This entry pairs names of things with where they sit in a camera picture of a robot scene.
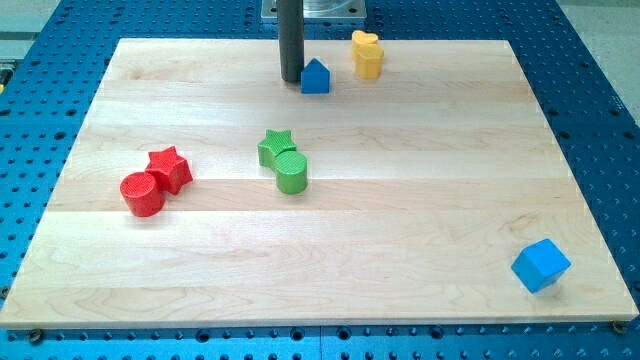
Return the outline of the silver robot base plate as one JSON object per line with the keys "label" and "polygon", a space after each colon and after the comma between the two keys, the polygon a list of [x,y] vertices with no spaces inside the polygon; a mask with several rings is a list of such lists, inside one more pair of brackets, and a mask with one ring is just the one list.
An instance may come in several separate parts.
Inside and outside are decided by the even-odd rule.
{"label": "silver robot base plate", "polygon": [[[365,19],[365,0],[303,0],[306,19]],[[277,0],[262,0],[260,15],[263,20],[277,18]]]}

